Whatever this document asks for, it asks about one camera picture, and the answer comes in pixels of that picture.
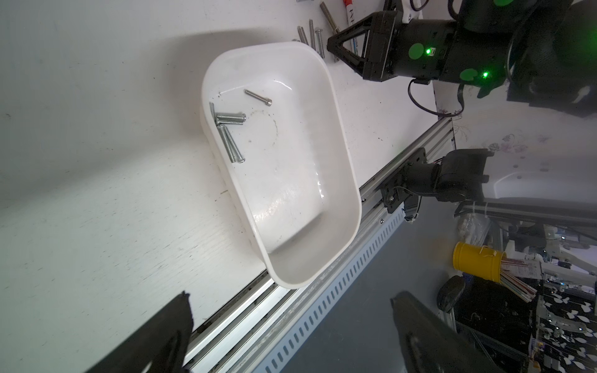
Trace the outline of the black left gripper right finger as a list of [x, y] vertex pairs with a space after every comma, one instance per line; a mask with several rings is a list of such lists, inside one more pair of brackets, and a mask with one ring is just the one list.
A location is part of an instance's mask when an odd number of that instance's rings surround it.
[[408, 372], [500, 372], [410, 292], [391, 299], [393, 321]]

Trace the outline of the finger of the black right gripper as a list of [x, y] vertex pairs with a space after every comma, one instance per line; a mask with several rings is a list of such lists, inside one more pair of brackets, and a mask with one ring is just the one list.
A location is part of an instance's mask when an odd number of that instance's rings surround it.
[[328, 44], [327, 50], [339, 61], [345, 63], [351, 70], [358, 75], [365, 77], [365, 64], [368, 61], [367, 54], [360, 52], [358, 54], [350, 51], [342, 44]]
[[344, 42], [351, 39], [364, 36], [364, 49], [378, 49], [379, 48], [379, 33], [376, 31], [378, 23], [379, 12], [374, 12], [364, 19], [358, 21], [354, 25], [342, 30], [338, 34], [333, 35], [327, 41], [327, 49], [342, 48]]

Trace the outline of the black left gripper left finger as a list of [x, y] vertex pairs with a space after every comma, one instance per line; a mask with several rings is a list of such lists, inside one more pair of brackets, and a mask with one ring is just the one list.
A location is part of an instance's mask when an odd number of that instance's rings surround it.
[[89, 372], [184, 372], [194, 321], [182, 292]]

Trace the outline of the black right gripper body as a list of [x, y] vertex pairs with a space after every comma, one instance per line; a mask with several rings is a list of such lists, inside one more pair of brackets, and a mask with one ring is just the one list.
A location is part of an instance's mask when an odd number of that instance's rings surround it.
[[365, 26], [368, 29], [362, 55], [365, 61], [362, 77], [373, 82], [386, 81], [392, 75], [390, 55], [401, 28], [401, 12], [374, 12], [367, 18]]

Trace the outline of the long brass screw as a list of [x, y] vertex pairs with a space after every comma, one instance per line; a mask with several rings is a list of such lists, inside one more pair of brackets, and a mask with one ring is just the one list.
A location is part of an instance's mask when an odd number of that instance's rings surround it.
[[326, 3], [324, 1], [322, 1], [320, 3], [320, 9], [321, 9], [329, 27], [331, 28], [332, 34], [338, 34], [340, 32], [340, 28], [337, 26], [337, 23], [335, 22], [333, 16], [331, 15], [331, 12], [329, 11], [329, 9], [326, 6]]

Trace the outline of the thick threaded silver screw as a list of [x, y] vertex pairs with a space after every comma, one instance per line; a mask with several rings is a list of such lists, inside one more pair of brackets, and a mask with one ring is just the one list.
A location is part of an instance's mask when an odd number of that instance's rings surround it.
[[325, 50], [323, 46], [323, 30], [321, 28], [316, 28], [314, 30], [317, 52], [322, 59], [325, 59]]

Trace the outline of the thin long silver screw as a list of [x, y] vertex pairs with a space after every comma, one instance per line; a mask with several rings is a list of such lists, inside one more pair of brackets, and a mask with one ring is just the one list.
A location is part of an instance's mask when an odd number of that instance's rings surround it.
[[313, 20], [309, 19], [309, 45], [312, 49], [316, 49], [316, 37], [315, 37], [315, 30], [314, 30], [314, 22]]

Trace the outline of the white plastic storage box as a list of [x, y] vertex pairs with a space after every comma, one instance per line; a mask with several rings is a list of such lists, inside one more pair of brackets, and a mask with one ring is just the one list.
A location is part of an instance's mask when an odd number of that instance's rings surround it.
[[[293, 225], [361, 207], [331, 74], [312, 48], [284, 42], [220, 54], [205, 73], [201, 102], [205, 137], [267, 269], [266, 256], [292, 238]], [[245, 124], [229, 126], [244, 163], [230, 162], [209, 102], [219, 113], [247, 115]]]

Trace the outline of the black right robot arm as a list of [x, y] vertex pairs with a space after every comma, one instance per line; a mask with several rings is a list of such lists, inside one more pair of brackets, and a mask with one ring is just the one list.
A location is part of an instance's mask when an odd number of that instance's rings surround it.
[[363, 79], [474, 86], [507, 98], [589, 117], [596, 112], [594, 1], [448, 2], [447, 20], [421, 16], [423, 1], [387, 1], [337, 31], [327, 50]]

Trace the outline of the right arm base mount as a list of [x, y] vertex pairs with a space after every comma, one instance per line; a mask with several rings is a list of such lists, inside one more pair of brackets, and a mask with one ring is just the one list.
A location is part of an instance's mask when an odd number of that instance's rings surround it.
[[462, 149], [429, 163], [425, 149], [416, 149], [379, 186], [383, 205], [390, 214], [403, 206], [405, 217], [412, 220], [423, 197], [450, 203], [482, 202], [483, 185], [489, 182], [484, 170], [492, 156], [494, 152], [487, 149]]

